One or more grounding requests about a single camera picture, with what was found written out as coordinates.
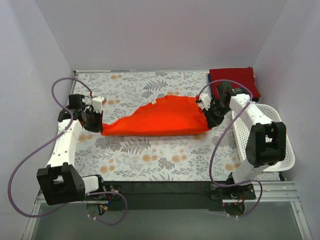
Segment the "orange t-shirt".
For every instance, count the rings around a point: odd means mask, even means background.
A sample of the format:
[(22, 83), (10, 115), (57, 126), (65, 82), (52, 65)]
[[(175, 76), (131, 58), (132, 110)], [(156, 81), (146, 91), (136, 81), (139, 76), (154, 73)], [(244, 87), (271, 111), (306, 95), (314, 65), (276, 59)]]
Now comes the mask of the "orange t-shirt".
[(166, 95), (139, 107), (132, 115), (102, 124), (103, 136), (187, 136), (210, 130), (196, 99)]

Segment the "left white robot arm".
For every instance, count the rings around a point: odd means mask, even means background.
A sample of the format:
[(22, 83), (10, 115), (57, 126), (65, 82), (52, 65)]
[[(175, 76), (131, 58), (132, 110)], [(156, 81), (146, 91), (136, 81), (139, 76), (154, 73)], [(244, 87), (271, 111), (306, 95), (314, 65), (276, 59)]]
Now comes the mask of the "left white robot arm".
[(83, 94), (71, 94), (69, 104), (58, 115), (58, 135), (51, 157), (36, 177), (46, 203), (50, 206), (82, 201), (90, 194), (95, 200), (106, 196), (106, 187), (99, 174), (80, 176), (75, 169), (75, 156), (82, 130), (100, 133), (103, 130), (103, 105), (106, 99), (92, 96), (85, 103)]

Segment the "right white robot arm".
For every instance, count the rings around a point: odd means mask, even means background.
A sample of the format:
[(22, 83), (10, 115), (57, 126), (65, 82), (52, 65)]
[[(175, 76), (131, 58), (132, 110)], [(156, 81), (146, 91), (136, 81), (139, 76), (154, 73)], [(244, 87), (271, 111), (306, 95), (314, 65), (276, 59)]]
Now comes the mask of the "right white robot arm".
[(253, 93), (243, 84), (233, 88), (234, 81), (228, 79), (219, 79), (217, 83), (219, 98), (210, 98), (200, 91), (196, 102), (203, 103), (204, 114), (211, 127), (221, 124), (228, 112), (236, 114), (220, 135), (215, 144), (217, 147), (237, 119), (241, 119), (249, 130), (245, 160), (230, 174), (225, 184), (216, 184), (226, 188), (230, 198), (237, 199), (245, 192), (244, 186), (251, 184), (263, 170), (286, 158), (287, 128), (283, 122), (275, 122), (263, 114), (253, 103)]

